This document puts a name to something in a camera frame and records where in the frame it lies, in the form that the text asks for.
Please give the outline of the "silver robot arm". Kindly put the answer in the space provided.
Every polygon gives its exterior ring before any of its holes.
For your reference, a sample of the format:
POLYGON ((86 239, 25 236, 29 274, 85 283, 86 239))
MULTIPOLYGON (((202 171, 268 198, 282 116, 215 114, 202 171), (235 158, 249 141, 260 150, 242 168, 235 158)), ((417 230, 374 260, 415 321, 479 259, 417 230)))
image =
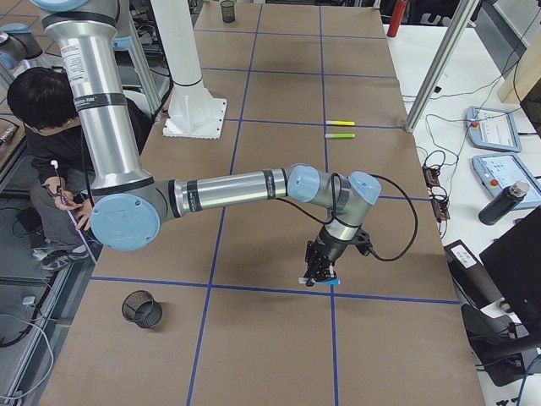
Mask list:
POLYGON ((105 246, 138 250, 160 226, 190 212, 257 200, 292 198, 330 211, 307 244, 301 283, 336 284, 334 265, 347 246, 373 251, 362 225, 381 191, 371 175, 326 173, 314 167, 264 169, 219 178, 157 182, 139 159, 113 41, 128 18, 121 1, 40 1, 45 32, 58 44, 95 171, 90 224, 105 246))

